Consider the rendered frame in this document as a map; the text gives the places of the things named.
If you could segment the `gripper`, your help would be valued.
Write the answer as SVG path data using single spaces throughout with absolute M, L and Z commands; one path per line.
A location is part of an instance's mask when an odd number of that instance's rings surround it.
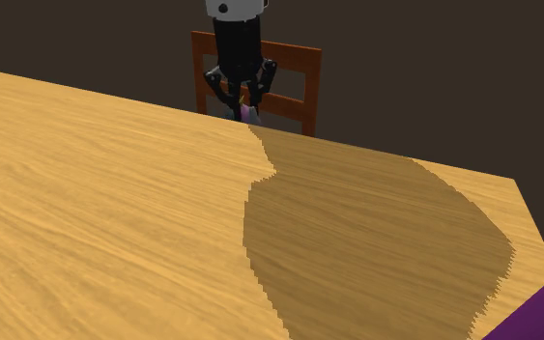
M 277 63 L 262 56 L 261 16 L 249 20 L 222 21 L 213 19 L 217 65 L 203 73 L 215 96 L 233 112 L 233 120 L 242 120 L 241 86 L 248 82 L 249 104 L 259 113 L 263 95 L 271 89 Z M 221 87 L 222 77 L 230 82 L 228 91 Z

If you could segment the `small purple and teal object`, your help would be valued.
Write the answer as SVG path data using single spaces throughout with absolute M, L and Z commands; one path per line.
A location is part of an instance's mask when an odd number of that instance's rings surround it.
M 254 106 L 248 106 L 244 103 L 243 97 L 239 99 L 240 111 L 236 114 L 233 109 L 227 109 L 224 113 L 224 117 L 233 121 L 240 121 L 245 124 L 261 126 L 262 121 L 258 114 L 257 109 Z

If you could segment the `brown wooden chair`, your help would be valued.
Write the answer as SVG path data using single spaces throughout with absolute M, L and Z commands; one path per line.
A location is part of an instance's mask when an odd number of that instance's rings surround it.
M 204 55 L 216 55 L 215 34 L 191 31 L 191 49 L 195 83 L 196 112 L 207 114 L 206 96 L 214 91 L 204 77 Z M 303 100 L 283 97 L 274 93 L 263 95 L 259 108 L 278 116 L 301 122 L 301 133 L 315 136 L 322 50 L 320 48 L 262 41 L 264 57 L 278 63 L 281 70 L 301 72 L 305 75 Z

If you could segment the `light wooden table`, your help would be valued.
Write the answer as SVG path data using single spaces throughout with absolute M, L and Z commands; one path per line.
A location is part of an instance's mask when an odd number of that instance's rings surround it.
M 0 340 L 482 340 L 516 183 L 0 72 Z

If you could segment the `purple angular object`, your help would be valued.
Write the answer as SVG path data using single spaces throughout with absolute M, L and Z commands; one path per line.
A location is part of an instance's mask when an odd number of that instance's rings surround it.
M 482 340 L 544 340 L 544 286 Z

